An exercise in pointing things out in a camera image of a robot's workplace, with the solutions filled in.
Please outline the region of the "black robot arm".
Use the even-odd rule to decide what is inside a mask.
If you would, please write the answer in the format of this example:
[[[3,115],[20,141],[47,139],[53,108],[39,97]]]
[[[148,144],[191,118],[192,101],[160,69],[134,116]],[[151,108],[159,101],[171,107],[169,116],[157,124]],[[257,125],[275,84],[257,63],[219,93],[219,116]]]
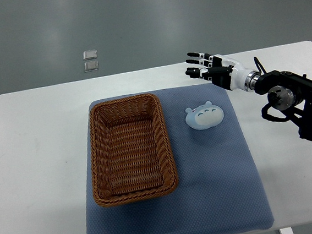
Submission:
[[[186,75],[210,81],[226,90],[241,89],[266,95],[268,103],[261,109],[263,119],[293,122],[299,137],[312,142],[312,80],[305,74],[273,70],[267,72],[258,58],[256,69],[223,55],[189,52]]]

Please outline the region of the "black middle robot finger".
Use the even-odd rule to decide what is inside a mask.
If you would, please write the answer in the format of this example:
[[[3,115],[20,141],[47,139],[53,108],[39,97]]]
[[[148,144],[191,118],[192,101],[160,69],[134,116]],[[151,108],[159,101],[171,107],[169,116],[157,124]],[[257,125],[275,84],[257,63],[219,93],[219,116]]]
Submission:
[[[202,65],[204,67],[212,67],[212,61],[208,61],[206,59],[205,60],[187,59],[185,62],[189,64]]]

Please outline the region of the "black lower robot finger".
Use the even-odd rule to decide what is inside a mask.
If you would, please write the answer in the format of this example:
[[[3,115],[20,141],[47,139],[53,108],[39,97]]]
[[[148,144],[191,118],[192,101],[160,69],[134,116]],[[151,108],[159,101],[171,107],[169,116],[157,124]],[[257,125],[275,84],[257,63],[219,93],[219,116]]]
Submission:
[[[185,71],[185,74],[190,78],[194,79],[209,79],[211,74],[209,73],[208,68],[192,68],[188,67]]]

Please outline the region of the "black upper robot finger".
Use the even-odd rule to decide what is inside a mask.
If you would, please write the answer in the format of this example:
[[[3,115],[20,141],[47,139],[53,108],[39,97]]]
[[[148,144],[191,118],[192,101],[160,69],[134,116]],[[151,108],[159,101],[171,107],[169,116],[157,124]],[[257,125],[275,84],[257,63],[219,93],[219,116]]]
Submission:
[[[188,52],[187,56],[192,57],[192,58],[204,59],[204,60],[213,59],[213,55],[208,54],[208,53]]]

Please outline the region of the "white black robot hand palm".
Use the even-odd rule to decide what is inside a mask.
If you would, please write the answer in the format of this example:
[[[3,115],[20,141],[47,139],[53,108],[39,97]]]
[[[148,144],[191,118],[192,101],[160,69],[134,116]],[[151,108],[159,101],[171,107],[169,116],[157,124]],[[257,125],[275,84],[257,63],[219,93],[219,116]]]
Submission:
[[[226,90],[242,89],[251,92],[250,82],[252,79],[251,69],[245,68],[240,62],[223,55],[210,56],[211,68],[230,67],[229,73],[212,75],[213,85]]]

